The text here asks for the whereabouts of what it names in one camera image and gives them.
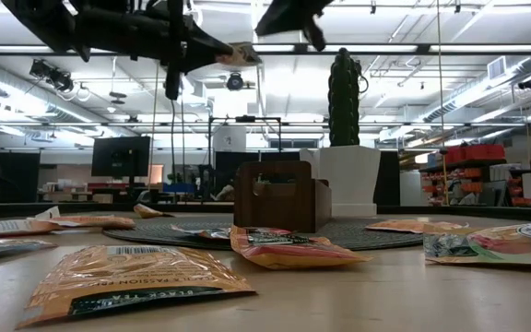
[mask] green cactus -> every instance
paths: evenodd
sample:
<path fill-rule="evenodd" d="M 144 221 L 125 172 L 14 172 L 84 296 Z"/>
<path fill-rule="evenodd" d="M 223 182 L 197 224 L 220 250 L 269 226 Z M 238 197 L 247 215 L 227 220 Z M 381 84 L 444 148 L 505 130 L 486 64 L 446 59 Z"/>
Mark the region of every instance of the green cactus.
<path fill-rule="evenodd" d="M 342 48 L 331 65 L 329 77 L 329 140 L 332 147 L 359 145 L 359 64 Z"/>

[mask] gray mat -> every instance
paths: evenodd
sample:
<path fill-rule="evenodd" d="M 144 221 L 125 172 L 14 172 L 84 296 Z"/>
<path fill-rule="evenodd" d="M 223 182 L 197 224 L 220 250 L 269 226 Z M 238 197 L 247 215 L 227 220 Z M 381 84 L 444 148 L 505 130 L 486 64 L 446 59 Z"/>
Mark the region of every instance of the gray mat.
<path fill-rule="evenodd" d="M 423 243 L 422 236 L 413 233 L 394 231 L 367 231 L 367 224 L 381 221 L 381 219 L 335 219 L 326 224 L 316 234 L 310 236 L 324 236 L 332 243 L 351 250 L 371 250 L 395 248 Z M 220 227 L 230 227 L 232 216 L 219 217 L 186 217 L 186 218 L 158 218 L 140 220 L 133 230 L 107 230 L 103 233 L 121 240 L 139 243 L 185 246 L 190 248 L 231 250 L 227 240 L 210 240 L 190 236 L 171 229 L 171 225 L 185 230 L 207 230 Z"/>

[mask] wooden caddy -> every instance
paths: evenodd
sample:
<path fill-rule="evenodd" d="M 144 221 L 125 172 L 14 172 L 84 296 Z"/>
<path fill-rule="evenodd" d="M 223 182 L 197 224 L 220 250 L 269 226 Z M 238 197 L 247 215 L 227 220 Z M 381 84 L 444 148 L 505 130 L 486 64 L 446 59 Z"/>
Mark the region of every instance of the wooden caddy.
<path fill-rule="evenodd" d="M 261 174 L 291 174 L 294 183 L 258 183 Z M 246 162 L 237 171 L 235 225 L 313 233 L 330 219 L 329 182 L 312 179 L 307 161 Z"/>

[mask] monitor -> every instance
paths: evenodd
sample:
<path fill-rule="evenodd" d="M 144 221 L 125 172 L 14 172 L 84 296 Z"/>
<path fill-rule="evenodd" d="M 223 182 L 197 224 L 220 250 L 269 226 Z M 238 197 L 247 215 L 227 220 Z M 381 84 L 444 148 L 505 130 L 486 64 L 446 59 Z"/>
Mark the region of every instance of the monitor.
<path fill-rule="evenodd" d="M 150 137 L 96 138 L 91 176 L 148 176 Z"/>

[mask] table surface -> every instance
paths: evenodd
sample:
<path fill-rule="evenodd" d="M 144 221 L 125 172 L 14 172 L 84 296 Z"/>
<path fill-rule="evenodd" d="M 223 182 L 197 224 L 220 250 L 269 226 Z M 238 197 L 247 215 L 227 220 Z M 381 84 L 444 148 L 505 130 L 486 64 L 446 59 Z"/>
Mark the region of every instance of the table surface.
<path fill-rule="evenodd" d="M 471 226 L 520 223 L 430 219 Z M 93 244 L 127 243 L 97 230 L 33 238 L 59 247 L 0 259 L 0 331 L 13 330 L 38 282 L 64 255 Z M 258 295 L 154 306 L 25 330 L 531 331 L 531 268 L 427 265 L 421 246 L 363 253 L 374 260 L 333 270 L 271 271 L 233 252 L 212 252 L 245 276 Z"/>

